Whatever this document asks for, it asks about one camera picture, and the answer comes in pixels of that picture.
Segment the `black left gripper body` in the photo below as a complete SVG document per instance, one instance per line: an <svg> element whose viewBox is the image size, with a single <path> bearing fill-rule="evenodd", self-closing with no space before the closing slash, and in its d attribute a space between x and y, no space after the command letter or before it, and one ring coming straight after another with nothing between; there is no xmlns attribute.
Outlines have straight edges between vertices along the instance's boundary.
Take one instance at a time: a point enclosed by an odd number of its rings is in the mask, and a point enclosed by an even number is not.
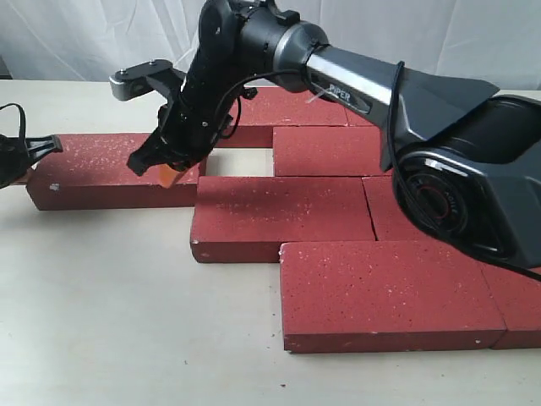
<svg viewBox="0 0 541 406"><path fill-rule="evenodd" d="M55 135L36 138L1 135L1 188L15 184L45 156L63 152L60 138Z"/></svg>

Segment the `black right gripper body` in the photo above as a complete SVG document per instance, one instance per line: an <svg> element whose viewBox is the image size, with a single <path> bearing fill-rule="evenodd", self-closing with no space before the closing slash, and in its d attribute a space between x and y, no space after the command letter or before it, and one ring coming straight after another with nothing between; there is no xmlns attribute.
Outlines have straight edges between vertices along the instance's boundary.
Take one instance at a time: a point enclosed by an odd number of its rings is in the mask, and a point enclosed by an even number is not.
<svg viewBox="0 0 541 406"><path fill-rule="evenodd" d="M159 108L156 128L128 156L138 176L163 164L181 171L202 162L232 121L237 69L197 63L185 73L178 97Z"/></svg>

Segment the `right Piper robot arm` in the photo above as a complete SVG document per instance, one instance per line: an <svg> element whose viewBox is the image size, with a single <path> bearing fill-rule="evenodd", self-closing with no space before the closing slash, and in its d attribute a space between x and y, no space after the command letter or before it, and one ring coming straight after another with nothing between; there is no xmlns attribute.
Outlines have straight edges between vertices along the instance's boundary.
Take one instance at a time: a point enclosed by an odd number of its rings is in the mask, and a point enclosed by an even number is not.
<svg viewBox="0 0 541 406"><path fill-rule="evenodd" d="M539 267L538 100L334 47L318 25L272 1L208 1L198 36L186 72L166 60L122 72L122 98L166 98L156 129L128 157L134 173L204 160L233 127L232 105L254 98L249 83L268 79L380 130L380 167L415 227L491 265Z"/></svg>

